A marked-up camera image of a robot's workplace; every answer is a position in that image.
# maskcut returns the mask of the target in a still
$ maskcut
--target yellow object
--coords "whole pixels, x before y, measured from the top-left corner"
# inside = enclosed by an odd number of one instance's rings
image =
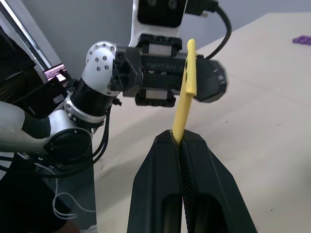
[[[187,52],[179,103],[173,124],[173,137],[178,144],[183,139],[192,97],[196,96],[196,52],[193,39],[187,43]]]

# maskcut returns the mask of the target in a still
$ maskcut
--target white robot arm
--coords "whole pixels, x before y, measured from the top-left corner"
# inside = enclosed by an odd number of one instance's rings
[[[201,15],[205,10],[219,13],[227,26],[227,35],[216,49],[220,50],[230,37],[231,26],[217,2],[134,0],[129,46],[107,41],[92,45],[82,77],[60,109],[39,120],[0,102],[0,151],[48,154],[59,161],[83,157],[91,148],[92,129],[105,120],[109,123],[110,108],[120,104],[120,92],[135,98],[137,105],[173,107],[186,59],[179,52],[178,28],[184,13]],[[226,90],[225,70],[210,57],[198,55],[197,83],[198,101],[216,101]],[[103,153],[107,140],[104,135],[93,156],[100,150]]]

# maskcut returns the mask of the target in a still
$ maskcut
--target gray wall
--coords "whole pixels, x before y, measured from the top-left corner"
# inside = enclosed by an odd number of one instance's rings
[[[128,45],[131,0],[23,0],[61,61],[80,78],[86,53],[96,42]]]
[[[23,0],[26,8],[73,77],[85,65],[89,47],[100,40],[128,45],[132,0]],[[311,11],[309,0],[220,0],[233,29],[268,12]],[[217,15],[200,18],[186,15],[180,36],[195,38],[200,48],[225,34]]]

